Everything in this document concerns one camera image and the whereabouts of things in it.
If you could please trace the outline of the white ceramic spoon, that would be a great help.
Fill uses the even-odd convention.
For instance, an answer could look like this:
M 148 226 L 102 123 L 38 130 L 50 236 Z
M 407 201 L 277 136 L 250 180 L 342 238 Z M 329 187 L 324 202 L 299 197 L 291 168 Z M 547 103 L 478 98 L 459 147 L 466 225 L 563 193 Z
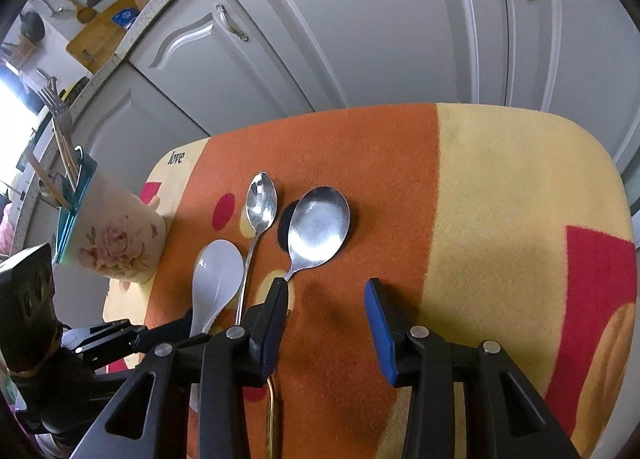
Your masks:
M 218 239 L 198 254 L 192 277 L 191 337 L 206 335 L 238 293 L 244 276 L 243 257 L 230 241 Z

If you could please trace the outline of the small silver spoon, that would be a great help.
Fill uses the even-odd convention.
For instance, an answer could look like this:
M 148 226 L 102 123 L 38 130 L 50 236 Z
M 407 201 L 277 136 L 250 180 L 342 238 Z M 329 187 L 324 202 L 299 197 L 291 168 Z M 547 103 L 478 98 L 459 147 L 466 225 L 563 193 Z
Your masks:
M 238 305 L 234 316 L 235 326 L 242 323 L 250 263 L 259 238 L 272 226 L 277 217 L 278 194 L 276 185 L 266 172 L 259 172 L 250 182 L 246 194 L 245 215 L 254 231 L 254 237 L 248 247 L 243 269 L 243 280 L 239 289 Z

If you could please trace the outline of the large silver spoon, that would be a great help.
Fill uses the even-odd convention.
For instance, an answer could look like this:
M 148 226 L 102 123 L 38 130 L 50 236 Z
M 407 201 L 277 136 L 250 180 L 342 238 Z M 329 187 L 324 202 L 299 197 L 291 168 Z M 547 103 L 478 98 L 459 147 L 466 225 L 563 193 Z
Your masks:
M 288 226 L 291 265 L 284 280 L 329 262 L 345 242 L 351 218 L 348 202 L 337 189 L 322 186 L 305 193 Z

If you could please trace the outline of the brown wooden chopstick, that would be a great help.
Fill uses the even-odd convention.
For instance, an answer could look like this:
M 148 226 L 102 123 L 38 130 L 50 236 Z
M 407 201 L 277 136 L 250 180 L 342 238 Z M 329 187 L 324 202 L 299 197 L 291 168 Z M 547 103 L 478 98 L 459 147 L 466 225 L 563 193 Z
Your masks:
M 67 178 L 70 181 L 70 185 L 73 187 L 73 189 L 76 189 L 79 174 L 76 163 L 74 161 L 74 157 L 72 155 L 72 152 L 70 151 L 70 146 L 68 145 L 68 142 L 62 134 L 60 126 L 56 122 L 53 123 L 53 132 L 56 143 L 58 144 L 58 152 L 60 153 Z
M 36 159 L 36 157 L 32 153 L 32 150 L 30 150 L 29 148 L 26 148 L 24 151 L 24 155 L 28 163 L 32 166 L 35 173 L 40 178 L 41 182 L 43 182 L 43 184 L 47 187 L 47 190 L 49 190 L 52 196 L 55 197 L 55 200 L 58 201 L 58 204 L 60 205 L 60 207 L 65 208 L 65 210 L 67 211 L 70 211 L 70 204 L 63 196 L 63 193 L 60 190 L 57 190 L 55 188 L 55 185 L 53 184 L 52 179 L 50 179 L 46 170 L 42 167 L 40 162 Z

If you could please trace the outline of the large silver fork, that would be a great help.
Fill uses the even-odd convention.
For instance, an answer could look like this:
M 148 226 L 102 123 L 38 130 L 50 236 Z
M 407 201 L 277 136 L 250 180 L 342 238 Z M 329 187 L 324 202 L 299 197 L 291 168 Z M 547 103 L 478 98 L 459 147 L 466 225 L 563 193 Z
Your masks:
M 70 116 L 70 109 L 68 109 L 67 104 L 65 104 L 65 102 L 62 101 L 60 97 L 58 97 L 58 94 L 55 93 L 53 78 L 50 78 L 48 83 L 43 86 L 42 89 L 40 89 L 39 95 L 52 114 L 52 122 L 56 122 L 60 126 L 62 134 L 68 142 L 68 145 L 70 146 L 70 151 L 72 152 L 72 155 L 74 157 L 74 161 L 76 163 L 79 174 L 79 167 L 75 159 L 75 150 L 73 147 L 72 138 L 70 137 L 73 132 L 73 121 L 72 117 Z

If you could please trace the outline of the small gold fork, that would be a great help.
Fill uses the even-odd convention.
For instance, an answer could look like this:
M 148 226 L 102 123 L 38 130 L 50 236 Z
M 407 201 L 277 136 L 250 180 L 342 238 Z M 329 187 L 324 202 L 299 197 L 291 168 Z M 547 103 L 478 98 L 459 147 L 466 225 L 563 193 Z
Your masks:
M 277 459 L 278 453 L 278 397 L 273 377 L 267 379 L 268 406 L 266 412 L 266 457 Z

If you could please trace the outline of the floral utensil holder cup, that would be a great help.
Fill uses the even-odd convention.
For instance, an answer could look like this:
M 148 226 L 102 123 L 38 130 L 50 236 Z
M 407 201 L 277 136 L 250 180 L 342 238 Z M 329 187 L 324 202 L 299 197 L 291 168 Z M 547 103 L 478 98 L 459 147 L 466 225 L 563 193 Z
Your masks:
M 58 214 L 53 262 L 110 279 L 146 283 L 157 270 L 167 227 L 163 216 L 115 182 L 80 146 L 79 176 Z

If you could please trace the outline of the colourful fleece table mat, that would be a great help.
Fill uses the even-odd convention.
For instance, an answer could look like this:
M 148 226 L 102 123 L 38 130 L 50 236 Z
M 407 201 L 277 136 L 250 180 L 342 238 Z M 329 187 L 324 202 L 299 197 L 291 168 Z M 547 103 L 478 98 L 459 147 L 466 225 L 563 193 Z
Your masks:
M 296 116 L 164 154 L 142 189 L 169 226 L 155 277 L 111 283 L 103 316 L 155 327 L 191 304 L 201 249 L 250 249 L 248 185 L 288 206 L 318 186 L 352 223 L 334 259 L 297 274 L 277 385 L 287 458 L 397 458 L 409 394 L 378 367 L 363 291 L 389 285 L 450 342 L 499 342 L 588 457 L 611 418 L 634 333 L 637 267 L 620 174 L 560 116 L 398 104 Z

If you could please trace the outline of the wooden cutting board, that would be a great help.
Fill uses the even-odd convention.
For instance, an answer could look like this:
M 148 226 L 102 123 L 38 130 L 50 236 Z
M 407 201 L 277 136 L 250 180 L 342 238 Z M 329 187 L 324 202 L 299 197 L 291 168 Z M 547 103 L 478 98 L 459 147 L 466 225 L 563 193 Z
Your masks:
M 117 11 L 136 8 L 134 0 L 116 0 L 97 14 L 66 46 L 68 52 L 89 72 L 96 73 L 114 55 L 127 30 L 112 21 Z

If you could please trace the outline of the blue white salt bag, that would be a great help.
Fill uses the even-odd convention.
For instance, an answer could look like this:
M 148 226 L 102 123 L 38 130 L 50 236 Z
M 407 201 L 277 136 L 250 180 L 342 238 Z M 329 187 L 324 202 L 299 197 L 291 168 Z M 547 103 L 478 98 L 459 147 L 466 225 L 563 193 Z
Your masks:
M 112 17 L 112 21 L 118 26 L 121 26 L 123 29 L 128 30 L 130 26 L 132 26 L 132 24 L 136 21 L 138 15 L 139 11 L 137 11 L 136 8 L 124 8 L 116 12 L 116 14 Z

